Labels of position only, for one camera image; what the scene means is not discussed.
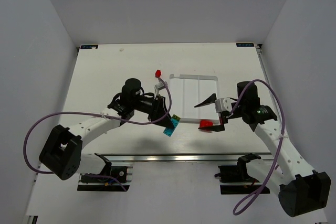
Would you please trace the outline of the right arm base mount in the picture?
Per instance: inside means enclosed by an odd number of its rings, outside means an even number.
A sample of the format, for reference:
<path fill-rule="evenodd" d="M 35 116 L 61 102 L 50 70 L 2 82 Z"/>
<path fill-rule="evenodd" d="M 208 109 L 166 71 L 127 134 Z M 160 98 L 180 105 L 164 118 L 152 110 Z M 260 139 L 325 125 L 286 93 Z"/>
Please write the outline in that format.
<path fill-rule="evenodd" d="M 254 178 L 243 178 L 236 165 L 222 165 L 218 169 L 214 177 L 219 180 L 221 195 L 248 195 L 261 186 Z"/>

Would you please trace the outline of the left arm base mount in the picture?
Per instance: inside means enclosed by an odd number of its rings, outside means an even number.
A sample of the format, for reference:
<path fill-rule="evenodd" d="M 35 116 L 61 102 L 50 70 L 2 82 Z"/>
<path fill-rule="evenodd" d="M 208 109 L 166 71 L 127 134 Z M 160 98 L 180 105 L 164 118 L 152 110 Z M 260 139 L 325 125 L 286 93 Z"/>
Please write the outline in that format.
<path fill-rule="evenodd" d="M 132 182 L 133 167 L 112 165 L 102 175 L 81 174 L 77 191 L 127 192 Z"/>

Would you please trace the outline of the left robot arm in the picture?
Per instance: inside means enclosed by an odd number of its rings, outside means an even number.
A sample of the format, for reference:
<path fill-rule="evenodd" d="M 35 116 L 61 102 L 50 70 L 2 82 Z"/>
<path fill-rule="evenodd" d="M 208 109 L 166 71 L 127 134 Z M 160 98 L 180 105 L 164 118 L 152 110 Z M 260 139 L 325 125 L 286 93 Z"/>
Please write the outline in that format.
<path fill-rule="evenodd" d="M 170 109 L 166 98 L 159 94 L 167 83 L 159 79 L 154 93 L 146 93 L 141 81 L 131 78 L 125 81 L 121 92 L 98 114 L 89 114 L 89 119 L 64 127 L 55 126 L 41 153 L 39 160 L 61 180 L 74 174 L 107 178 L 110 176 L 111 162 L 101 154 L 84 154 L 82 149 L 93 140 L 122 125 L 132 123 L 136 111 L 147 114 L 146 124 L 154 124 L 173 129 Z"/>

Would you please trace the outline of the green lego brick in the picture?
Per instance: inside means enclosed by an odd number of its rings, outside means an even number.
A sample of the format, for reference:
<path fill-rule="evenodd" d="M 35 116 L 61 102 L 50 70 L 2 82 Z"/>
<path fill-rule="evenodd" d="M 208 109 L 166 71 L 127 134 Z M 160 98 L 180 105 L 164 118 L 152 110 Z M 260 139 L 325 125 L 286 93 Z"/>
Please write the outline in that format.
<path fill-rule="evenodd" d="M 181 120 L 181 118 L 179 116 L 175 115 L 175 114 L 173 114 L 172 119 L 174 119 L 178 122 Z"/>

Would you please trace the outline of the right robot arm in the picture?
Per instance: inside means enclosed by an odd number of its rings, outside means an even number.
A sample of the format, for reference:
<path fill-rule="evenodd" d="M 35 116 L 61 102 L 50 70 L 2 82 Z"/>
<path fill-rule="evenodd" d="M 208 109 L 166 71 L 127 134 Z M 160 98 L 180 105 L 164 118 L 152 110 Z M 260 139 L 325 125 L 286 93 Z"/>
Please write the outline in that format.
<path fill-rule="evenodd" d="M 237 84 L 237 99 L 218 98 L 212 94 L 199 107 L 215 105 L 219 124 L 204 127 L 205 131 L 222 132 L 230 119 L 241 118 L 266 145 L 274 161 L 268 165 L 259 155 L 240 157 L 237 167 L 242 180 L 251 178 L 261 186 L 240 200 L 233 215 L 242 214 L 261 194 L 264 188 L 275 194 L 285 213 L 291 217 L 326 207 L 331 179 L 325 172 L 317 172 L 298 152 L 285 135 L 285 115 L 276 116 L 258 96 L 256 81 Z"/>

